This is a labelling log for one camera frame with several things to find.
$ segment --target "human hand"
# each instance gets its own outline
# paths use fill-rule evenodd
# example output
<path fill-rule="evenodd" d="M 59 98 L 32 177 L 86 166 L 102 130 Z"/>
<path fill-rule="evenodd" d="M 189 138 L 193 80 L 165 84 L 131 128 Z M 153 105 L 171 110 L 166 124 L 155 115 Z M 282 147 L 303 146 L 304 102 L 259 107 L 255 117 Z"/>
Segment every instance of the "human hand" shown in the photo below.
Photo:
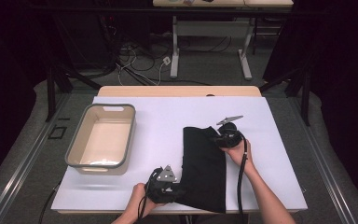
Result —
<path fill-rule="evenodd" d="M 244 146 L 245 146 L 245 142 L 241 140 L 240 143 L 237 144 L 235 147 L 221 147 L 220 149 L 225 151 L 237 165 L 241 166 Z M 255 170 L 255 165 L 252 159 L 251 143 L 247 139 L 246 139 L 246 146 L 247 146 L 247 161 L 245 163 L 245 167 L 243 171 L 248 175 Z"/>
<path fill-rule="evenodd" d="M 130 224 L 138 219 L 138 209 L 142 209 L 141 200 L 145 196 L 145 184 L 138 183 L 133 187 L 130 200 L 126 210 L 112 224 Z M 149 198 L 145 198 L 146 205 L 143 217 L 147 216 L 156 207 L 164 205 L 163 203 L 153 203 Z"/>

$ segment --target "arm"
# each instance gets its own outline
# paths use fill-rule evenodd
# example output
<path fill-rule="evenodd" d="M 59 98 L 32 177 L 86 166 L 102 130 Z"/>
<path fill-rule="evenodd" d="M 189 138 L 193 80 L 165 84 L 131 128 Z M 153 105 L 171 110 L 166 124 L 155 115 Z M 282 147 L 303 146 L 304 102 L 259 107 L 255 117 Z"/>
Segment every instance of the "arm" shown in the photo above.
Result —
<path fill-rule="evenodd" d="M 258 207 L 261 211 L 261 216 L 266 224 L 273 223 L 295 223 L 292 216 L 287 212 L 286 208 L 279 200 L 279 198 L 272 192 L 269 186 L 264 182 L 261 175 L 257 172 L 252 160 L 251 144 L 246 140 L 248 147 L 248 160 L 245 163 L 244 172 L 248 176 L 255 192 Z M 222 148 L 232 160 L 238 165 L 241 165 L 243 155 L 244 141 L 242 140 L 234 148 Z"/>
<path fill-rule="evenodd" d="M 118 217 L 112 224 L 132 224 L 138 219 L 138 209 L 140 201 L 145 196 L 145 184 L 139 183 L 133 187 L 132 194 L 127 204 L 126 210 Z M 144 217 L 147 216 L 150 211 L 163 204 L 153 203 L 150 199 L 145 198 L 146 206 L 144 211 Z"/>

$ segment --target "person's left hand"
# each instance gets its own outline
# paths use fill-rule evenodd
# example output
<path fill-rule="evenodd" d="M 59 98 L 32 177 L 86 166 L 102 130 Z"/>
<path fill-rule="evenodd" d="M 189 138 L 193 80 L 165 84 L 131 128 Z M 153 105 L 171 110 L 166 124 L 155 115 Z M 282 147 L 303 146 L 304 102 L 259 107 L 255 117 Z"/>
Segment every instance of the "person's left hand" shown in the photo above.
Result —
<path fill-rule="evenodd" d="M 138 219 L 138 209 L 142 209 L 140 201 L 145 196 L 145 184 L 138 183 L 133 187 L 130 200 L 127 204 L 126 210 L 118 217 L 114 224 L 130 224 Z M 147 216 L 156 207 L 164 205 L 163 203 L 153 203 L 149 198 L 146 198 L 146 205 L 143 217 Z"/>

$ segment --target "black curtain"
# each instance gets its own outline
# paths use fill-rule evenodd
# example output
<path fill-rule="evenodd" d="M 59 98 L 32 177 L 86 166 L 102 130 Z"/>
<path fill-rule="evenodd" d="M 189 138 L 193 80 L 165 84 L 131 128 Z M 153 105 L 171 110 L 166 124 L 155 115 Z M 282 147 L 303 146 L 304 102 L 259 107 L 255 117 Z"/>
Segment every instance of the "black curtain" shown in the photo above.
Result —
<path fill-rule="evenodd" d="M 0 1 L 0 165 L 34 107 L 46 78 L 33 33 L 16 1 Z"/>
<path fill-rule="evenodd" d="M 288 21 L 264 79 L 274 80 L 310 62 L 311 91 L 322 101 L 331 145 L 358 188 L 358 1 L 295 1 L 293 11 L 307 10 L 329 15 Z M 297 73 L 291 79 L 301 77 Z"/>

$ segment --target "white tabletop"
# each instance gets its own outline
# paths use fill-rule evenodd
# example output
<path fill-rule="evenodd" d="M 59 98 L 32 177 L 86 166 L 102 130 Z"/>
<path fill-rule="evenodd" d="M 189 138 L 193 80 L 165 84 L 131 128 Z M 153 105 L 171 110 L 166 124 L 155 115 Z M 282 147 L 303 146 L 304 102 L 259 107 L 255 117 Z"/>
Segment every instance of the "white tabletop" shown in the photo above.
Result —
<path fill-rule="evenodd" d="M 136 130 L 128 171 L 124 175 L 82 175 L 68 167 L 52 210 L 121 212 L 130 198 L 132 187 L 139 182 L 145 183 L 155 168 L 169 164 L 180 181 L 183 128 L 212 126 L 217 129 L 216 122 L 238 115 L 244 117 L 236 120 L 235 124 L 251 141 L 255 166 L 267 184 L 287 209 L 307 209 L 269 105 L 263 97 L 95 97 L 94 103 L 134 105 Z M 229 213 L 238 210 L 238 171 L 239 167 L 227 157 Z M 249 180 L 245 176 L 242 181 L 243 210 L 258 210 Z M 203 212 L 177 203 L 169 203 L 154 211 L 158 214 Z"/>
<path fill-rule="evenodd" d="M 184 0 L 153 0 L 155 7 L 189 7 Z M 292 0 L 195 0 L 192 7 L 291 7 Z"/>
<path fill-rule="evenodd" d="M 184 0 L 153 0 L 155 7 L 189 7 Z M 194 0 L 192 7 L 245 7 L 244 0 Z"/>

